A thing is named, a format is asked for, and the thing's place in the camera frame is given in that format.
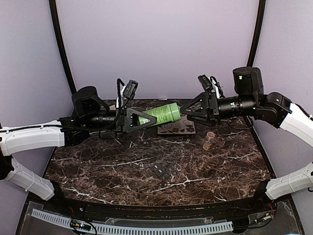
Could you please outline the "green labelled supplement bottle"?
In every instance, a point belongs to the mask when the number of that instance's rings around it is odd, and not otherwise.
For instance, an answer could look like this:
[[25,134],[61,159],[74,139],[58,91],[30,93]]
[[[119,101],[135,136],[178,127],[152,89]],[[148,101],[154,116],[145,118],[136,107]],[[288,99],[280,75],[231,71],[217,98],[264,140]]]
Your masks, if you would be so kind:
[[143,113],[156,117],[156,123],[154,125],[161,125],[181,120],[180,107],[176,102],[156,107],[144,111]]

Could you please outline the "clear pill bottle green label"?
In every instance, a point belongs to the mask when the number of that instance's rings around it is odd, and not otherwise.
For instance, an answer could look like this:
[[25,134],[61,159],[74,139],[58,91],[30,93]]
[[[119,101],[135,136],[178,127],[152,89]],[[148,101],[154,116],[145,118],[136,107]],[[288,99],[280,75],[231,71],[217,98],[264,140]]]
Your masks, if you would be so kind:
[[202,148],[204,150],[209,150],[214,144],[215,139],[216,137],[214,132],[207,132],[203,139]]

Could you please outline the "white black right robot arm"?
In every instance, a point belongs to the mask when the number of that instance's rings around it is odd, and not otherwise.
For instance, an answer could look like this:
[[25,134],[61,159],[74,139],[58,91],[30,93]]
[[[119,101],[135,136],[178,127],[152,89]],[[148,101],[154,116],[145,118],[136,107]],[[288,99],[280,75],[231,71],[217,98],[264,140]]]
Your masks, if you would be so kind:
[[[205,75],[198,77],[204,91],[185,104],[180,112],[188,120],[208,126],[220,124],[223,119],[254,117],[277,129],[287,131],[308,145],[313,144],[313,118],[301,106],[280,93],[264,94],[261,71],[256,67],[233,70],[234,89],[237,96],[217,96],[217,89]],[[262,181],[250,200],[250,209],[261,212],[269,202],[313,186],[313,165],[286,176]]]

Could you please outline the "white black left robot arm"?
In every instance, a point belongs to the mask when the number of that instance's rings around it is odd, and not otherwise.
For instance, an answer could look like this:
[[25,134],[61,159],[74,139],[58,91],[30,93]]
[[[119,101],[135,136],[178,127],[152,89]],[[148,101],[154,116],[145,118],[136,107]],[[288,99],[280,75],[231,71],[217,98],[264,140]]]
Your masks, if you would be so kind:
[[98,96],[94,86],[81,88],[72,95],[74,111],[71,116],[51,122],[0,129],[0,178],[12,182],[45,201],[58,213],[66,213],[69,203],[64,199],[60,186],[44,179],[24,167],[13,154],[45,147],[75,146],[90,137],[91,132],[114,130],[130,133],[156,124],[157,118],[131,108],[123,108],[122,95],[130,100],[134,96],[134,84],[118,91],[116,111]]

